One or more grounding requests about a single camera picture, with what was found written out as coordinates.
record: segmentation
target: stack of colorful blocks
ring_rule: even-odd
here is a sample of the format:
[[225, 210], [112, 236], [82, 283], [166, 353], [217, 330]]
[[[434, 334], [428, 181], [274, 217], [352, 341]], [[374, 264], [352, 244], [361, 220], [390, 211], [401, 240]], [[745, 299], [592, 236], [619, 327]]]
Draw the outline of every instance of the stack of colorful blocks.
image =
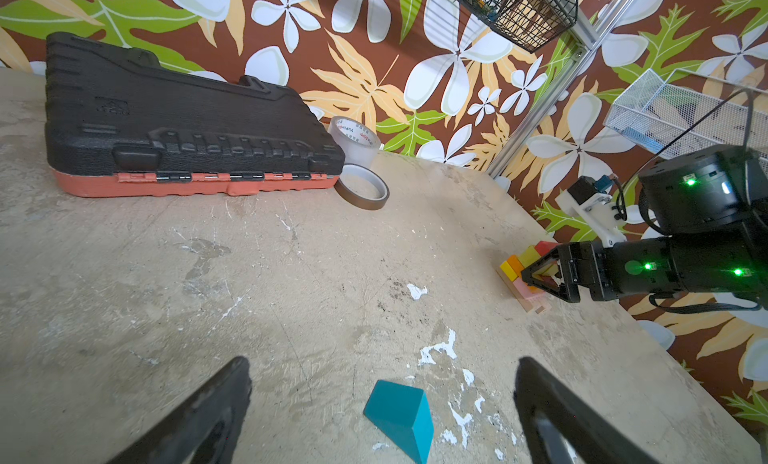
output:
[[[496, 268], [498, 275], [502, 277], [504, 283], [507, 284], [507, 287], [509, 287], [527, 313], [535, 310], [536, 314], [541, 314], [545, 310], [551, 309], [552, 306], [544, 299], [547, 293], [537, 287], [528, 286], [523, 282], [523, 279], [520, 277], [522, 271], [545, 256], [557, 245], [558, 243], [556, 242], [541, 241], [535, 246], [529, 246], [522, 254], [511, 256], [502, 262], [501, 266]], [[553, 264], [540, 274], [546, 278], [554, 276], [557, 272], [558, 265]]]

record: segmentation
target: table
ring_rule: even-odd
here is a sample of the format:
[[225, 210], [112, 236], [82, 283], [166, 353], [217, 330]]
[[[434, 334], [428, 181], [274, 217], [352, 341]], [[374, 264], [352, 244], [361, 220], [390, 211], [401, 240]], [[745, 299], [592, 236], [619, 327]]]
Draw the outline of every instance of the table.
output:
[[[87, 200], [45, 162], [42, 78], [0, 69], [0, 89], [6, 462], [104, 462], [236, 355], [254, 380], [238, 463], [410, 462], [362, 415], [378, 379], [426, 390], [430, 462], [530, 462], [521, 356], [662, 462], [760, 461], [617, 303], [523, 312], [493, 267], [547, 236], [482, 173], [382, 153], [378, 211], [333, 189]], [[453, 333], [456, 359], [419, 365]]]

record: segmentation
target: metal pole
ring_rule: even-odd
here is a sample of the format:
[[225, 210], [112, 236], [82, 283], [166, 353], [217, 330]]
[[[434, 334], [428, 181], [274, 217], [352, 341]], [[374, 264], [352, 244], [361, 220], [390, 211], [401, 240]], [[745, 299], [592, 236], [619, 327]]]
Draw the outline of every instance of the metal pole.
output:
[[562, 91], [568, 89], [573, 83], [579, 75], [581, 65], [594, 57], [605, 37], [618, 25], [621, 16], [624, 15], [624, 12], [633, 1], [613, 0], [594, 28], [581, 10], [579, 11], [577, 24], [571, 29], [571, 32], [584, 44], [584, 50], [577, 59], [571, 60], [570, 65], [566, 66], [554, 78], [543, 98], [534, 104], [528, 114], [526, 114], [520, 125], [518, 125], [509, 137], [509, 140], [507, 140], [507, 143], [499, 151], [493, 162], [491, 162], [491, 165], [488, 166], [488, 170], [485, 171], [489, 176], [496, 177], [504, 172], [514, 154], [522, 148], [523, 143], [531, 136], [531, 133], [544, 116], [547, 115], [547, 110], [557, 102], [558, 96]]

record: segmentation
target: wire basket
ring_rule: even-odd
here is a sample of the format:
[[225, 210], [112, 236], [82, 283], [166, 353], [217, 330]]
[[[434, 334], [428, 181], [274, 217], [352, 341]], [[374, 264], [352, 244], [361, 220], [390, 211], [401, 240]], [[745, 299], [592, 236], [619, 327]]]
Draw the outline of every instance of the wire basket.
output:
[[496, 34], [535, 52], [576, 24], [578, 0], [458, 0]]
[[[646, 70], [610, 106], [604, 125], [652, 153], [661, 151], [667, 143], [723, 101], [684, 86], [670, 84], [672, 80], [682, 77], [676, 75], [678, 72], [682, 72], [683, 76], [707, 79], [717, 88], [724, 84], [733, 86], [725, 80], [689, 70], [676, 70], [667, 80], [652, 70]], [[754, 92], [756, 99], [768, 98], [764, 90], [748, 88]], [[668, 160], [718, 143], [743, 145], [749, 110], [746, 96], [742, 96], [744, 98], [737, 96], [726, 102], [660, 155]], [[754, 111], [749, 146], [760, 153], [760, 166], [768, 176], [768, 114]]]

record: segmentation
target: blue wooden block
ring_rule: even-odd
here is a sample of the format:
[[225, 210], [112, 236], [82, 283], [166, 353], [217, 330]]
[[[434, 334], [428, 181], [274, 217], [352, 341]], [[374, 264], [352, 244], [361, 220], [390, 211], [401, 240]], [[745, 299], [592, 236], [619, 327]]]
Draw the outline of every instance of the blue wooden block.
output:
[[426, 464], [435, 426], [423, 390], [379, 380], [362, 413], [408, 457]]

